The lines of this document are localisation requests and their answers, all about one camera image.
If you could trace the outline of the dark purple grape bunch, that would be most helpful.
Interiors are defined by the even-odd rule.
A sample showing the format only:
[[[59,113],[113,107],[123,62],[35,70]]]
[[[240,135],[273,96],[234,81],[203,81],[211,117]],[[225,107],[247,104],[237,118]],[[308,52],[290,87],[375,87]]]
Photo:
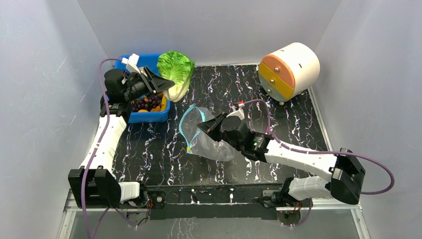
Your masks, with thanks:
[[[160,112],[162,93],[142,96],[131,101],[133,113]]]

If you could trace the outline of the clear zip top bag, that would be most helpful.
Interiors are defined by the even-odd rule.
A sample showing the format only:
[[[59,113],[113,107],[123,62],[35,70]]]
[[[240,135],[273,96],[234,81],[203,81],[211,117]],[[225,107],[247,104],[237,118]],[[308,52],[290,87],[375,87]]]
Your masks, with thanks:
[[[179,132],[187,143],[187,153],[215,161],[231,161],[236,151],[225,141],[214,141],[198,128],[198,124],[214,118],[208,108],[190,105],[179,123]]]

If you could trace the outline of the green toy lettuce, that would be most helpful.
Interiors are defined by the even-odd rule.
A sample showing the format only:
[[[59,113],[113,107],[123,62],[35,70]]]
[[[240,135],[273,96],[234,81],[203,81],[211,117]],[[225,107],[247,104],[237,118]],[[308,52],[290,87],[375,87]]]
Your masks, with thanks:
[[[158,57],[157,69],[162,78],[175,83],[164,91],[166,98],[174,103],[180,101],[189,89],[195,62],[184,53],[168,51]]]

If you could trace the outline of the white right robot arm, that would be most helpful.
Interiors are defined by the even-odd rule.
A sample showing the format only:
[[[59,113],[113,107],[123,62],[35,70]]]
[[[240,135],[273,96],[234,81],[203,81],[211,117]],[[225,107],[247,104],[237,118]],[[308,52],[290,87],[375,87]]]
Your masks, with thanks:
[[[225,141],[253,161],[283,164],[313,174],[288,178],[277,198],[286,206],[308,198],[334,198],[350,205],[359,203],[365,169],[350,150],[315,151],[277,141],[273,136],[252,131],[238,116],[222,113],[198,124],[214,141]]]

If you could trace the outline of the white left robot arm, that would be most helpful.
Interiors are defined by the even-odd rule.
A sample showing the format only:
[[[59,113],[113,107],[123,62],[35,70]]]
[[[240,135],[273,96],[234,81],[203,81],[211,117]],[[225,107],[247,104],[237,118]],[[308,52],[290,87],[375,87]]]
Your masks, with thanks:
[[[103,96],[96,135],[80,167],[68,174],[79,208],[119,208],[124,203],[143,207],[148,203],[145,185],[141,181],[118,182],[112,175],[112,164],[132,113],[131,102],[174,84],[147,67],[130,73],[111,69],[100,77]]]

